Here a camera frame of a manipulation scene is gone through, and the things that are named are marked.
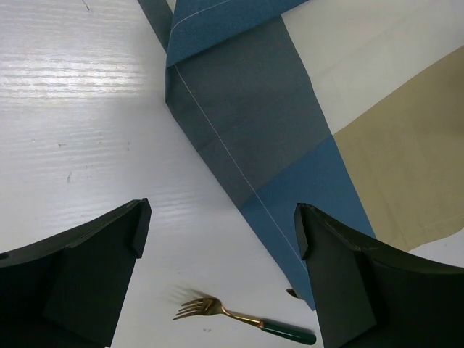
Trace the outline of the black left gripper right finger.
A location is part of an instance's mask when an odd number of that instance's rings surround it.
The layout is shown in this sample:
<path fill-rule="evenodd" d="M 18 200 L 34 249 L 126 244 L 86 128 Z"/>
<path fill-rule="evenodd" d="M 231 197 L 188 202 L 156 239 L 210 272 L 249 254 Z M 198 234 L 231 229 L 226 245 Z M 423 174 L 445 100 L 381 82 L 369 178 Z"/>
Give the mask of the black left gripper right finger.
<path fill-rule="evenodd" d="M 310 204 L 294 213 L 325 347 L 461 347 L 463 269 L 403 252 Z"/>

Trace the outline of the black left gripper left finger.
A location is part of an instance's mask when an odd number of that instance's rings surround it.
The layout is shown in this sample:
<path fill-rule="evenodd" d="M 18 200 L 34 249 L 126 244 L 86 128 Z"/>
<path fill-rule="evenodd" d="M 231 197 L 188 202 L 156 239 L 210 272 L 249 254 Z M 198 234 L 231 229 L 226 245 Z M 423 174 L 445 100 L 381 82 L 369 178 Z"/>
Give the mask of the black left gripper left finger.
<path fill-rule="evenodd" d="M 110 347 L 151 214 L 135 199 L 1 253 L 1 346 Z"/>

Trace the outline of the gold fork green handle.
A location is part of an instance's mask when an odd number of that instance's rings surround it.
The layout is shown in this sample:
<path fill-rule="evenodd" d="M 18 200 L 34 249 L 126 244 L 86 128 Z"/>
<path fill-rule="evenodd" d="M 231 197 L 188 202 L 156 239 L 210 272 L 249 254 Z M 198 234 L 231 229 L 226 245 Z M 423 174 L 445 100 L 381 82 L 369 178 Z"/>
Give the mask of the gold fork green handle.
<path fill-rule="evenodd" d="M 216 297 L 201 297 L 183 303 L 179 311 L 175 314 L 173 321 L 193 316 L 213 315 L 225 315 L 233 320 L 258 328 L 267 334 L 279 336 L 304 345 L 314 345 L 317 341 L 315 333 L 308 328 L 227 310 L 223 303 Z"/>

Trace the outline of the blue beige checked placemat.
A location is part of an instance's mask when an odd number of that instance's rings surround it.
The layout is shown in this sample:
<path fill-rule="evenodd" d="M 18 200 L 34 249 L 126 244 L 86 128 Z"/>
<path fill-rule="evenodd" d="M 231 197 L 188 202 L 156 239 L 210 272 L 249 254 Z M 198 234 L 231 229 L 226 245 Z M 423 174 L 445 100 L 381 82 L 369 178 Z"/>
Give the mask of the blue beige checked placemat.
<path fill-rule="evenodd" d="M 314 305 L 298 203 L 411 250 L 463 229 L 461 1 L 142 1 L 165 101 Z"/>

